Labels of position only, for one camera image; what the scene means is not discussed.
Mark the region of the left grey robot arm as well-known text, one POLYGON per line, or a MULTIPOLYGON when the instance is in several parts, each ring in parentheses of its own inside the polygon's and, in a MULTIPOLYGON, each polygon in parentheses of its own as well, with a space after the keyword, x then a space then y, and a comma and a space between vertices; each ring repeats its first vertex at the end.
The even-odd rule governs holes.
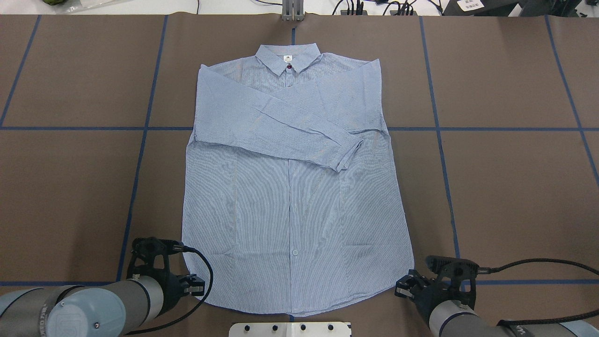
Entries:
POLYGON ((203 296, 195 274, 135 274, 105 286, 66 285, 3 294, 3 337, 121 337, 170 311, 185 296, 203 296))

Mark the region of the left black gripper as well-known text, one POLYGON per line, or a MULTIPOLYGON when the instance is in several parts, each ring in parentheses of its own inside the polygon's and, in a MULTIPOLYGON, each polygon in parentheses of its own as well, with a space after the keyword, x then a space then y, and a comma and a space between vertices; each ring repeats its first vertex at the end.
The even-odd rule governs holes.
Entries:
POLYGON ((206 281, 197 275, 174 275, 171 272, 159 273, 159 284, 163 292, 162 315, 171 311, 182 297, 202 297, 206 291, 206 281))

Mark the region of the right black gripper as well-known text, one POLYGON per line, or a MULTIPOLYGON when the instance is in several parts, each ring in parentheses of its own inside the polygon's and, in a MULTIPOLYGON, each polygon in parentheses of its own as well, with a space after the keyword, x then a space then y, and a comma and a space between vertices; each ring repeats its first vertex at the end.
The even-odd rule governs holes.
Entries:
POLYGON ((434 309, 447 300, 460 300, 460 288, 445 281, 422 277, 416 270, 409 270, 395 284, 395 296, 411 299, 419 315, 428 321, 434 309))

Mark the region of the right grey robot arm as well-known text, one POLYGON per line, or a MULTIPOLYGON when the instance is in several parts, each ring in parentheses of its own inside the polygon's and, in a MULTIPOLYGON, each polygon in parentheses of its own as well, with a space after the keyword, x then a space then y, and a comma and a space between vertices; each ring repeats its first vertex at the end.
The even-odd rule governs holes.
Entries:
POLYGON ((500 320, 492 326, 473 309, 475 288, 461 289, 475 281, 476 273, 463 267, 443 268, 434 278, 410 270, 395 284, 395 295, 414 303, 435 337, 597 337, 598 328, 581 318, 549 320, 500 320))

